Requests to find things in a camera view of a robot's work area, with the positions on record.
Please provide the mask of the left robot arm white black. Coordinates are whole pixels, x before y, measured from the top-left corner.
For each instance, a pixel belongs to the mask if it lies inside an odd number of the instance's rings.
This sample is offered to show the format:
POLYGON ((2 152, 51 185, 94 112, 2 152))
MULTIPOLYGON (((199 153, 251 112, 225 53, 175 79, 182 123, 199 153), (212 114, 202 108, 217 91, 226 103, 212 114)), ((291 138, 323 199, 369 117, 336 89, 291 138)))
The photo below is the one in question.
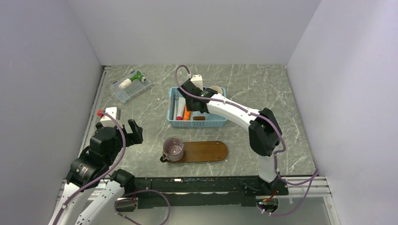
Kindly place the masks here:
POLYGON ((135 120, 128 120, 128 125, 132 130, 130 133, 124 125, 118 126, 113 122, 96 124, 90 144, 70 166, 63 193, 49 224, 93 224, 107 203, 134 193, 134 175, 119 169, 112 173, 103 194, 87 209, 84 208, 100 180, 121 161, 117 155, 123 154, 126 147, 143 142, 142 127, 135 120))

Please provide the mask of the yellow mug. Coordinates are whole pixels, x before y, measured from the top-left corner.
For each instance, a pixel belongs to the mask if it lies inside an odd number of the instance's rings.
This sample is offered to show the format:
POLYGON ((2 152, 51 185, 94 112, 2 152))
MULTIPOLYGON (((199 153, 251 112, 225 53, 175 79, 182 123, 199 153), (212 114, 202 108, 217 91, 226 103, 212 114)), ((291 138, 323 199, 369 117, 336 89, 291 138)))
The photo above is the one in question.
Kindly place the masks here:
POLYGON ((223 95, 223 89, 221 87, 214 85, 214 86, 210 86, 209 88, 216 91, 218 94, 223 95))

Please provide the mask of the light blue plastic basket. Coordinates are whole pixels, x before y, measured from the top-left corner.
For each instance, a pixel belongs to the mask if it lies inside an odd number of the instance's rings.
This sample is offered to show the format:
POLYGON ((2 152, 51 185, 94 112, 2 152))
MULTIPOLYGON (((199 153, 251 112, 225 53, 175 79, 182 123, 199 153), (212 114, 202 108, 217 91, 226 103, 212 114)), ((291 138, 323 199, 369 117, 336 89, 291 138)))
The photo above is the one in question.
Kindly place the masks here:
POLYGON ((206 116, 206 120, 171 120, 170 119, 170 110, 171 110, 171 105, 172 105, 172 97, 173 95, 182 97, 182 95, 179 93, 177 90, 177 87, 171 87, 169 89, 169 102, 170 106, 169 109, 167 110, 167 116, 166 119, 167 121, 171 124, 172 127, 174 128, 220 128, 225 125, 227 122, 227 119, 216 115, 216 114, 211 114, 211 113, 204 113, 206 116))

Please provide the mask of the purple grey mug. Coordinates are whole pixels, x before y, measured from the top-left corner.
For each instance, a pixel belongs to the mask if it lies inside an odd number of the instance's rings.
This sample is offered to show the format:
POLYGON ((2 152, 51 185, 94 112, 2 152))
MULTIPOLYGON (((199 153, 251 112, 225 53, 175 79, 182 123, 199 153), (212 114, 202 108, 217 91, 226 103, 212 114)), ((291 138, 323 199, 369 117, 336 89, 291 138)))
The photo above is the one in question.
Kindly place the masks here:
POLYGON ((178 137, 170 137, 163 143, 163 154, 160 157, 162 163, 177 162, 184 156, 184 143, 178 137))

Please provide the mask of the clear acrylic holder wooden base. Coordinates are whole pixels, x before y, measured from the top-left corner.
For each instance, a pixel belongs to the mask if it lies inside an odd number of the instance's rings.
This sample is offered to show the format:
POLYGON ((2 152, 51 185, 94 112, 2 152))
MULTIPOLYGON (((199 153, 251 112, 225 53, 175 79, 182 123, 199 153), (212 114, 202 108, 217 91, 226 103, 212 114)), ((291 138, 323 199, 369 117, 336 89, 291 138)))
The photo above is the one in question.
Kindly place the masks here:
POLYGON ((201 113, 201 112, 193 112, 191 115, 191 119, 192 120, 206 120, 206 116, 205 114, 201 113))

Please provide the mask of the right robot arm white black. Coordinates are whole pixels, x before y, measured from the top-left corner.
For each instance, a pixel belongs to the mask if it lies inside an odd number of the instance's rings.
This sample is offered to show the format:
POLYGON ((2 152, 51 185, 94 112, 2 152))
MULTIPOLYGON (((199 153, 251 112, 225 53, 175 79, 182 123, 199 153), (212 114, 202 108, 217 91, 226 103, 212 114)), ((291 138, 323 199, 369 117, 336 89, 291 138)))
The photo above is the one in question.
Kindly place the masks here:
POLYGON ((276 190, 277 166, 275 151, 281 143, 282 132, 270 109, 252 109, 227 99, 214 89, 200 89, 187 80, 178 85, 187 109, 222 116, 244 128, 249 135, 250 148, 259 155, 259 190, 269 195, 276 190))

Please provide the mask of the brown oval wooden tray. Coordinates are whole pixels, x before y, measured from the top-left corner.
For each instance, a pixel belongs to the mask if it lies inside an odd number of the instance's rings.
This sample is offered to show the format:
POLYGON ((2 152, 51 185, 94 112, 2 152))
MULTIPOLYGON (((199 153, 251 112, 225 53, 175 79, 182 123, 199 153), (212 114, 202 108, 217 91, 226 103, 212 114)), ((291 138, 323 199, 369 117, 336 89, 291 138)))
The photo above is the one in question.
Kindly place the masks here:
POLYGON ((180 160, 176 162, 169 161, 163 154, 160 161, 163 163, 218 162, 225 160, 227 155, 228 148, 221 141, 185 142, 184 154, 180 160))

